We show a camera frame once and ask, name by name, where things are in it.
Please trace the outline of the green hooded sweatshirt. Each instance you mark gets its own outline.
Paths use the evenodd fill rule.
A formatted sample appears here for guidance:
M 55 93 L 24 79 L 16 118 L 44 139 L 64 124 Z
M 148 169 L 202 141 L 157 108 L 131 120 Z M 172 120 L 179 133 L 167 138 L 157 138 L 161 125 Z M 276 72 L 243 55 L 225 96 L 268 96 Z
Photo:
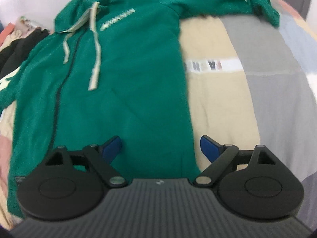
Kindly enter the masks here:
M 8 211 L 21 217 L 16 177 L 48 151 L 78 150 L 117 135 L 113 162 L 126 179 L 199 173 L 178 41 L 180 20 L 255 14 L 273 26 L 270 0 L 72 0 L 55 30 L 1 85 L 1 108 L 16 102 Z

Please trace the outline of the pile of dark clothes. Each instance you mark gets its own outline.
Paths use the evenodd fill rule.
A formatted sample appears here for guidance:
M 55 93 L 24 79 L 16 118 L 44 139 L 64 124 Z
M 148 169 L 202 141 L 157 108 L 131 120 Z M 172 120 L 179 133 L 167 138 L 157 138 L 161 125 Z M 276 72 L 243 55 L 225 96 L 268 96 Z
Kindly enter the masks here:
M 50 33 L 42 25 L 24 16 L 20 17 L 14 31 L 1 45 L 1 79 L 16 71 L 28 58 L 31 50 Z

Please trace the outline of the patchwork bed quilt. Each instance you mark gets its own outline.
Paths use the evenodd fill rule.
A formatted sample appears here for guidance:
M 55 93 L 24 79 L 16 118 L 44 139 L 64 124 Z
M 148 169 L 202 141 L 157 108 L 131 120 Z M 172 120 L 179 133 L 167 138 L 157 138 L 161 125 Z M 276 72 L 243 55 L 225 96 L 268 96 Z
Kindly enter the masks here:
M 283 0 L 275 28 L 257 16 L 198 16 L 180 24 L 196 162 L 200 138 L 267 145 L 305 189 L 298 218 L 316 229 L 316 34 Z

